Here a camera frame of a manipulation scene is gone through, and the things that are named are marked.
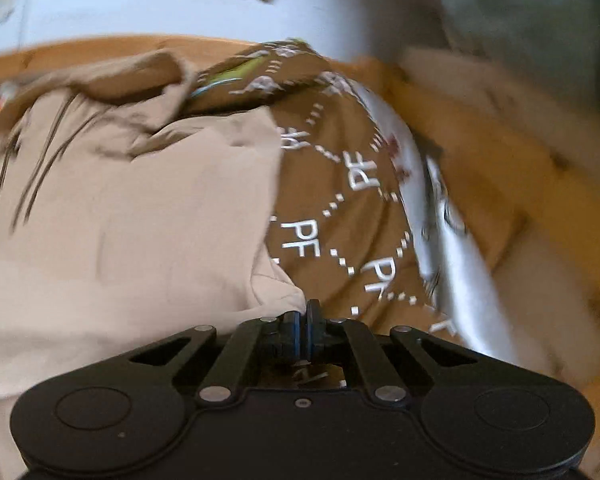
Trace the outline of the beige trench coat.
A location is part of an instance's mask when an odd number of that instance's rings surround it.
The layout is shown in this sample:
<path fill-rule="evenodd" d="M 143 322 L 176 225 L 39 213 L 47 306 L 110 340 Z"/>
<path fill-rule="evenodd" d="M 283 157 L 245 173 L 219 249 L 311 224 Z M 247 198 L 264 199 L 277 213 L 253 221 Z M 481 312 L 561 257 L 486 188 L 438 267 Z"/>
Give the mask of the beige trench coat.
<path fill-rule="evenodd" d="M 18 396 L 196 325 L 303 311 L 268 254 L 280 136 L 260 106 L 183 119 L 168 51 L 56 70 L 0 110 L 0 479 Z"/>

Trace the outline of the brown patterned PF blanket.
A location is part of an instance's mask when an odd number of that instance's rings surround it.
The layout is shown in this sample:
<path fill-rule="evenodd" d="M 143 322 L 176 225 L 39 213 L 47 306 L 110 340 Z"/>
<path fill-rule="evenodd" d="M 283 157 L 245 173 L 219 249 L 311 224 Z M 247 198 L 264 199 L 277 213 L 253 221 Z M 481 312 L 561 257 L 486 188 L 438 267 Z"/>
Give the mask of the brown patterned PF blanket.
<path fill-rule="evenodd" d="M 434 300 L 427 188 L 411 131 L 374 92 L 299 40 L 257 44 L 203 70 L 185 117 L 264 106 L 282 144 L 266 246 L 328 318 L 377 333 L 460 334 Z"/>

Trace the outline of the grey curtain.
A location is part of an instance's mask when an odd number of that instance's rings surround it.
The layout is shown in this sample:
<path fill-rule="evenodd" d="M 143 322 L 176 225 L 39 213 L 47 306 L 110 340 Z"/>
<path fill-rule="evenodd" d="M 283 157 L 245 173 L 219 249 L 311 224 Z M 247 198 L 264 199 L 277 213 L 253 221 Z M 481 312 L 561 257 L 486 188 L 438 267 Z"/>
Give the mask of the grey curtain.
<path fill-rule="evenodd" d="M 600 0 L 420 0 L 454 50 L 600 110 Z"/>

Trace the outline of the wooden bed frame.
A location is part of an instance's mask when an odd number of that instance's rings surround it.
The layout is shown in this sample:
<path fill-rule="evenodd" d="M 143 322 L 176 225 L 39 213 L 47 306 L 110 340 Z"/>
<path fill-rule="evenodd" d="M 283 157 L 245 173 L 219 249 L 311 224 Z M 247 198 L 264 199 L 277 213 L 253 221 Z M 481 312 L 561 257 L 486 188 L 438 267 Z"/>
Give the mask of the wooden bed frame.
<path fill-rule="evenodd" d="M 193 86 L 209 68 L 196 66 L 187 52 L 172 51 L 165 44 L 116 37 L 52 44 L 27 56 L 4 56 L 0 76 L 15 81 L 18 92 L 56 70 L 157 51 L 168 51 L 192 64 Z M 24 67 L 26 59 L 31 68 Z M 580 174 L 559 169 L 544 148 L 519 133 L 412 84 L 398 84 L 393 92 L 394 100 L 387 105 L 411 131 L 418 173 L 427 188 L 426 204 L 417 219 L 430 224 L 427 255 L 434 300 L 449 315 L 460 341 L 510 361 L 516 356 L 514 320 L 492 296 L 490 274 L 470 235 L 469 222 L 455 210 L 460 188 L 493 188 L 498 203 L 511 214 L 525 214 L 562 242 L 575 240 L 577 229 L 592 224 L 597 228 L 596 246 L 600 246 L 600 196 Z"/>

